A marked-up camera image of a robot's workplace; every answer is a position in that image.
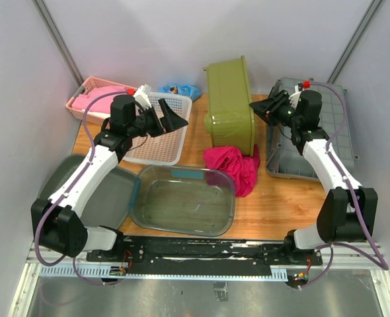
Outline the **large grey plastic bin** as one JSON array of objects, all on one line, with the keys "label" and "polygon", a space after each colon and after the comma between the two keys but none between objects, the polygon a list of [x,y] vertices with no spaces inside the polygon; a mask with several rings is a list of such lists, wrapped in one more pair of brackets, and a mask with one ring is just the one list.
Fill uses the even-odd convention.
[{"label": "large grey plastic bin", "polygon": [[[358,157],[353,153],[348,120],[344,118],[342,101],[345,90],[339,85],[310,81],[311,90],[322,96],[319,126],[331,136],[332,147],[345,168],[353,173]],[[268,126],[266,130],[266,171],[269,175],[280,178],[295,178],[317,181],[318,177],[311,165],[301,156],[292,144],[289,127]]]}]

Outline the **clear plastic container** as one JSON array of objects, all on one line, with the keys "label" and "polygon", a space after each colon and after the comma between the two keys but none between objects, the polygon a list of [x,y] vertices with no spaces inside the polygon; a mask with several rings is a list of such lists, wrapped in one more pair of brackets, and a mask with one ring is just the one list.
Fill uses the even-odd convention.
[{"label": "clear plastic container", "polygon": [[149,165],[137,175],[128,210],[145,229],[217,237],[232,225],[235,185],[219,170]]}]

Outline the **green plastic basin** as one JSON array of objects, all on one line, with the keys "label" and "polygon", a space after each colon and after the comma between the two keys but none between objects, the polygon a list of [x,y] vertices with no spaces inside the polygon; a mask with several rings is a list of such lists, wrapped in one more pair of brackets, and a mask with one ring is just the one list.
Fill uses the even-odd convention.
[{"label": "green plastic basin", "polygon": [[255,123],[246,59],[211,63],[206,67],[208,113],[206,133],[213,147],[236,147],[243,155],[254,152]]}]

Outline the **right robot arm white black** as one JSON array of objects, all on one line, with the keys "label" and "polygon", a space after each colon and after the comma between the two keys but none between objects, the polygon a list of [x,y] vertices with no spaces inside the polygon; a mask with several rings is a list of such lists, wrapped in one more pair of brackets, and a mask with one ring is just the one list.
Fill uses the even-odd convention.
[{"label": "right robot arm white black", "polygon": [[332,137],[319,126],[322,96],[314,90],[279,93],[249,105],[268,125],[289,127],[291,141],[311,165],[327,196],[316,223],[292,232],[283,247],[284,259],[298,264],[307,250],[332,242],[371,241],[377,211],[377,192],[365,188],[344,167]]}]

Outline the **white perforated basket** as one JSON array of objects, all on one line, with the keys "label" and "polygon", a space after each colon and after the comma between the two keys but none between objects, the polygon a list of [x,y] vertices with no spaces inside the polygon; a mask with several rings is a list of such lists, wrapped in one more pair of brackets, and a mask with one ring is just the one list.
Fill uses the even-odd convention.
[{"label": "white perforated basket", "polygon": [[[157,115],[162,118],[158,100],[164,98],[172,111],[189,122],[192,101],[189,97],[163,92],[150,92],[149,100]],[[122,160],[143,165],[175,165],[179,160],[188,126],[155,138],[136,137],[133,147]]]}]

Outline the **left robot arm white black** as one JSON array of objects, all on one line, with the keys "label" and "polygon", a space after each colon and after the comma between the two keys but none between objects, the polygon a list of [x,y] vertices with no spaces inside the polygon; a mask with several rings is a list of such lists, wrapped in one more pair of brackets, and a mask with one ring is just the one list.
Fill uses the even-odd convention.
[{"label": "left robot arm white black", "polygon": [[176,114],[163,98],[158,103],[159,117],[144,92],[129,95],[112,92],[110,117],[101,131],[90,139],[91,149],[70,178],[47,199],[37,199],[31,207],[34,250],[43,265],[41,247],[49,248],[62,258],[74,258],[81,252],[102,250],[110,261],[120,260],[125,245],[119,232],[105,226],[87,227],[81,221],[85,206],[104,180],[132,148],[136,137],[158,137],[184,128],[188,121]]}]

